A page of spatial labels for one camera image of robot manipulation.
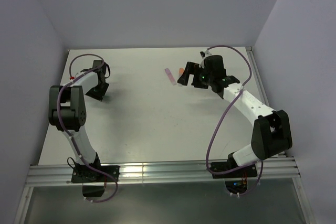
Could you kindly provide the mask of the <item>purple pen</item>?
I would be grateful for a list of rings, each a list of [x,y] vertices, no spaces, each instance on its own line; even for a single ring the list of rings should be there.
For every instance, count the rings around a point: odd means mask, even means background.
[[[166,73],[166,75],[167,75],[167,77],[168,77],[170,83],[171,83],[173,86],[177,85],[177,82],[176,82],[175,78],[173,77],[173,75],[172,75],[170,69],[169,69],[169,68],[165,68],[164,71],[165,71],[165,73]]]

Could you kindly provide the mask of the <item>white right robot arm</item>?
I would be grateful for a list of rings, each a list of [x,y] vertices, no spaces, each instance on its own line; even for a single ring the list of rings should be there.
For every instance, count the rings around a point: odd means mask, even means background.
[[[245,85],[236,77],[227,75],[222,56],[204,56],[201,63],[187,62],[177,82],[186,86],[190,76],[193,76],[193,87],[210,88],[229,102],[223,116],[235,107],[253,126],[250,144],[229,154],[224,169],[213,168],[209,161],[205,162],[214,177],[240,176],[245,168],[292,148],[288,114],[263,104],[245,90]]]

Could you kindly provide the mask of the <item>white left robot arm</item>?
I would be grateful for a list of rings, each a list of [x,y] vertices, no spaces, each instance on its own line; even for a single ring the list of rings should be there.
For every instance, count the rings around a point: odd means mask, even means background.
[[[67,159],[72,161],[68,164],[73,169],[72,183],[118,181],[119,166],[101,165],[85,129],[85,96],[102,101],[109,87],[109,71],[103,59],[95,60],[91,68],[83,69],[77,77],[71,75],[69,83],[49,89],[49,123],[63,133],[75,154],[75,158]]]

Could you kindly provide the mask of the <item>clear orange pen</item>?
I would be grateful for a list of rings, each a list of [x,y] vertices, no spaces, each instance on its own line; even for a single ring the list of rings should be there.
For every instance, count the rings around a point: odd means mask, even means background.
[[[184,69],[183,69],[183,68],[179,68],[179,71],[178,71],[178,80],[179,80],[180,77],[182,76],[183,72],[184,72]]]

